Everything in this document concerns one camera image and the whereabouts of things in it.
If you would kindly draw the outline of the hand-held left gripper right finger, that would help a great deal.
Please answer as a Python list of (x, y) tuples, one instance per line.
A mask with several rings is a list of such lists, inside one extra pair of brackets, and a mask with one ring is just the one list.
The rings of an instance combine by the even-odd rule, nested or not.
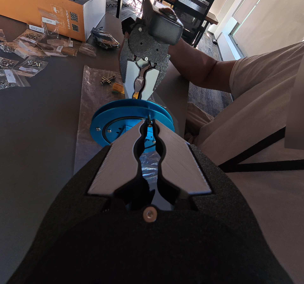
[(153, 119), (159, 154), (157, 187), (160, 195), (204, 195), (211, 189), (192, 154), (189, 143)]

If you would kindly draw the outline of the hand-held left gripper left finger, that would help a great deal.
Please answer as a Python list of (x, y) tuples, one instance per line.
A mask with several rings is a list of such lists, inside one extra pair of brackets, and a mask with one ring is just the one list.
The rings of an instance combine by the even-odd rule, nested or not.
[(139, 157), (146, 135), (147, 120), (142, 120), (111, 144), (88, 194), (137, 197), (145, 190)]

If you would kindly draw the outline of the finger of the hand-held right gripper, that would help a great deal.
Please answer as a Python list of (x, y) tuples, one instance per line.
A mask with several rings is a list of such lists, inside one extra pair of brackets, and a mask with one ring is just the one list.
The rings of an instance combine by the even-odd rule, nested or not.
[(143, 87), (139, 92), (141, 100), (148, 100), (154, 92), (154, 87), (160, 71), (154, 68), (147, 69), (144, 73)]
[(135, 93), (134, 84), (140, 75), (140, 68), (135, 61), (127, 61), (124, 93), (126, 99), (132, 99)]

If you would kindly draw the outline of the blue metal turntable base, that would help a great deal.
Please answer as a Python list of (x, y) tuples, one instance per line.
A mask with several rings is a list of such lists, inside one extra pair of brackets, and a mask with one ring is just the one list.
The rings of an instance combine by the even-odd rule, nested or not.
[(105, 147), (146, 119), (156, 119), (174, 132), (173, 119), (162, 106), (146, 100), (122, 99), (95, 112), (90, 133), (96, 143)]

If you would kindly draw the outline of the person's right forearm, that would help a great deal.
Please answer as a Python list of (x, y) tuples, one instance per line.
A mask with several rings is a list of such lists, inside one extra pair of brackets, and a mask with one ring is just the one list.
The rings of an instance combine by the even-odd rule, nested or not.
[(182, 77), (196, 86), (231, 93), (230, 75), (234, 61), (216, 61), (182, 38), (168, 48), (170, 61)]

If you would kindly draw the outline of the grey desk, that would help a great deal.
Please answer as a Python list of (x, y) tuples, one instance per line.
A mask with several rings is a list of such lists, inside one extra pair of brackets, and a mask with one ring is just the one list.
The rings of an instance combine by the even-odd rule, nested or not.
[(23, 260), (57, 194), (74, 172), (83, 69), (119, 71), (119, 50), (47, 58), (30, 87), (1, 90), (1, 272)]

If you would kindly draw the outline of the crumpled dark plastic bag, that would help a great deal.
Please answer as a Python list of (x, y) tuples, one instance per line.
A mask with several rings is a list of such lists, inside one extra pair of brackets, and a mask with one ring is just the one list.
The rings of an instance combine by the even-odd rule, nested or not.
[(92, 28), (91, 35), (94, 42), (103, 49), (118, 49), (120, 47), (119, 42), (103, 27)]

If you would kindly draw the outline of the clear plastic bag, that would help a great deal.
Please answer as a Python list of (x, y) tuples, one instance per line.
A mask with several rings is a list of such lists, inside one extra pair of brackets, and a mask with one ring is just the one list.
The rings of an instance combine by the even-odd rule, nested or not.
[[(116, 75), (114, 82), (122, 84), (119, 73), (89, 68), (86, 65), (84, 67), (74, 174), (101, 150), (101, 146), (90, 135), (90, 125), (94, 113), (111, 101), (124, 99), (123, 94), (112, 92), (112, 85), (101, 84), (102, 77), (112, 77), (113, 75)], [(155, 102), (166, 107), (172, 116), (175, 133), (182, 137), (185, 129), (188, 89), (189, 82), (183, 79), (169, 62), (165, 78), (151, 96)]]

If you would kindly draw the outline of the black office chair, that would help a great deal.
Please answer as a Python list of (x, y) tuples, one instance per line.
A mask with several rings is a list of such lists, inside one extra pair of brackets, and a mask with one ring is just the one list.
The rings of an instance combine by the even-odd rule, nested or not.
[(207, 22), (206, 26), (202, 27), (214, 1), (176, 0), (174, 3), (173, 10), (184, 26), (182, 38), (193, 47), (198, 45), (208, 24), (213, 24)]

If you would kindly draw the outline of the person's torso in pale shirt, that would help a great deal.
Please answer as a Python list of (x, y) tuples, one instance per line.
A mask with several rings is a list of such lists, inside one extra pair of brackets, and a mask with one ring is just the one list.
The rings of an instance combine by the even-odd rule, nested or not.
[[(238, 60), (230, 75), (235, 100), (215, 118), (189, 102), (185, 139), (220, 165), (283, 128), (303, 52), (301, 42)], [(303, 170), (228, 176), (276, 258), (294, 283), (303, 283)]]

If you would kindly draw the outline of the pile of small screw bags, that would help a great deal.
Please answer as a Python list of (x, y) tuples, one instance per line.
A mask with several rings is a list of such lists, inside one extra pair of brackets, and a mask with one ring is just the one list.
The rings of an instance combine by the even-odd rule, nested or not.
[(88, 43), (69, 39), (59, 39), (59, 22), (42, 17), (42, 25), (27, 24), (26, 30), (12, 42), (6, 40), (1, 29), (1, 52), (16, 54), (23, 61), (1, 57), (0, 89), (28, 87), (26, 77), (33, 77), (48, 65), (47, 57), (77, 56), (77, 53), (96, 56), (96, 48)]

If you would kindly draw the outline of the white roller blinds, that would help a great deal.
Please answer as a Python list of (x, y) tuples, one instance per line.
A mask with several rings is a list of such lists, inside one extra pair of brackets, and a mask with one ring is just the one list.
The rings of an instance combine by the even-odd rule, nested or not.
[(209, 27), (223, 60), (278, 50), (303, 41), (303, 0), (215, 0)]

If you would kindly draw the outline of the orange cardboard box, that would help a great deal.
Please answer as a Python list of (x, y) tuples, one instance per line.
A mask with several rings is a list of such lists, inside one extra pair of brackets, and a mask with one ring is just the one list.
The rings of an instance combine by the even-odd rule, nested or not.
[(1, 15), (43, 26), (41, 11), (56, 20), (59, 34), (86, 41), (105, 15), (106, 0), (1, 0)]

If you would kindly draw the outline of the yellow handled screwdriver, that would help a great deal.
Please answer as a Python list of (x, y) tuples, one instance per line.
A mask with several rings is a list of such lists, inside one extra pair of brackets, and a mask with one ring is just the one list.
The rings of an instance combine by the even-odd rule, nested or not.
[[(124, 94), (124, 87), (123, 85), (120, 85), (118, 83), (113, 83), (112, 84), (112, 92), (113, 93), (121, 93), (121, 94)], [(138, 95), (139, 93), (138, 92), (135, 92), (134, 95), (133, 95), (133, 98), (135, 99), (138, 99)]]

